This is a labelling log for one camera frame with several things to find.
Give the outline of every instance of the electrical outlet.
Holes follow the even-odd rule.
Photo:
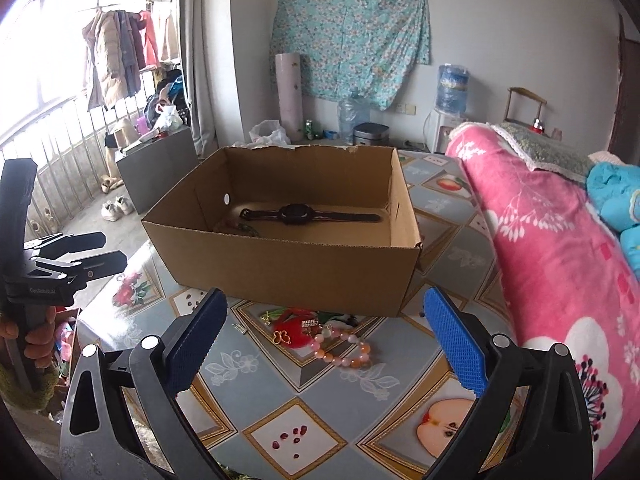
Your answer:
[[[396,105],[396,114],[415,115],[415,105],[400,103]]]

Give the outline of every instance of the watch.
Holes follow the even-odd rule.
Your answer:
[[[368,213],[338,213],[332,211],[315,211],[305,204],[286,205],[278,211],[252,211],[243,209],[242,220],[275,220],[286,225],[304,225],[313,221],[327,222],[380,222],[382,217]]]

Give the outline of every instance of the water bottle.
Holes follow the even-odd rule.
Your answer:
[[[466,88],[469,70],[460,65],[441,65],[438,70],[436,109],[447,114],[460,115],[466,111]]]
[[[338,103],[338,129],[340,138],[347,144],[353,144],[353,129],[362,123],[371,121],[371,108],[367,98],[351,89],[349,97]]]

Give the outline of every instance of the finger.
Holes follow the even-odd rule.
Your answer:
[[[31,330],[24,340],[32,345],[44,345],[53,341],[53,333],[56,326],[53,323],[45,323],[35,330]]]
[[[49,368],[51,364],[51,355],[36,359],[36,368]]]
[[[47,309],[46,318],[47,318],[47,323],[49,324],[53,323],[56,320],[56,308],[54,306],[50,306]]]
[[[24,355],[29,359],[40,359],[42,357],[51,357],[52,345],[27,345],[24,349]]]
[[[5,339],[16,339],[18,337],[18,326],[8,319],[0,321],[0,337]]]

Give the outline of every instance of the window curtain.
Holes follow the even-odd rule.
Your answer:
[[[198,156],[207,158],[217,150],[218,141],[206,64],[202,6],[202,0],[178,0],[178,36],[193,143]]]

